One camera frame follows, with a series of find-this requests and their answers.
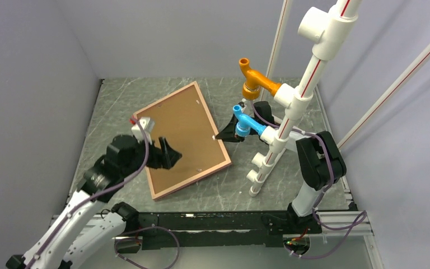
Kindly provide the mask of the pink picture frame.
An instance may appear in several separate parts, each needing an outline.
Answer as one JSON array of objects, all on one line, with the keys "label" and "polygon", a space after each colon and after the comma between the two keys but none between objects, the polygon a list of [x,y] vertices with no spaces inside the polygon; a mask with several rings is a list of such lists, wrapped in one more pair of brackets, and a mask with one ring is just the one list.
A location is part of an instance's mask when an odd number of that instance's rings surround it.
[{"label": "pink picture frame", "polygon": [[208,105],[197,82],[136,111],[134,117],[151,118],[151,131],[157,147],[159,137],[182,154],[173,168],[147,168],[153,200],[160,199],[231,165],[232,161],[218,133]]}]

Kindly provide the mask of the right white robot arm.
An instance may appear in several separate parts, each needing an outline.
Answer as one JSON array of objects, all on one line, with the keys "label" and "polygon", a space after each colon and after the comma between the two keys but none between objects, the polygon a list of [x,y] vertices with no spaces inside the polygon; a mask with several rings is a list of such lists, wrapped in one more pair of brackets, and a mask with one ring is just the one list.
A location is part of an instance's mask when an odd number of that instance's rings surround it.
[{"label": "right white robot arm", "polygon": [[[267,101],[258,101],[251,107],[253,117],[243,112],[243,103],[236,104],[229,124],[215,135],[215,139],[242,142],[249,135],[257,135],[261,141],[272,145],[278,126],[271,106]],[[286,217],[287,228],[299,233],[308,224],[307,216],[315,212],[324,193],[346,174],[347,168],[328,131],[311,133],[293,128],[285,149],[297,153],[303,177],[303,185],[288,207],[293,213]]]}]

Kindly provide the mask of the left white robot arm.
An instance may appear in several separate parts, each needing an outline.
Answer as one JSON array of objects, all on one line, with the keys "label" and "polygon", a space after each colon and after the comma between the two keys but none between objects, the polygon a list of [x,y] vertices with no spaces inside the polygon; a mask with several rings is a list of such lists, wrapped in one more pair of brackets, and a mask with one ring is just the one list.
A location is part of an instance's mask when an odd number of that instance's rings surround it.
[{"label": "left white robot arm", "polygon": [[164,137],[160,147],[149,138],[120,134],[106,153],[86,170],[65,209],[38,242],[24,254],[12,255],[6,268],[76,268],[92,255],[98,244],[140,228],[139,212],[120,202],[106,218],[85,235],[81,231],[113,195],[145,167],[171,169],[182,158]]}]

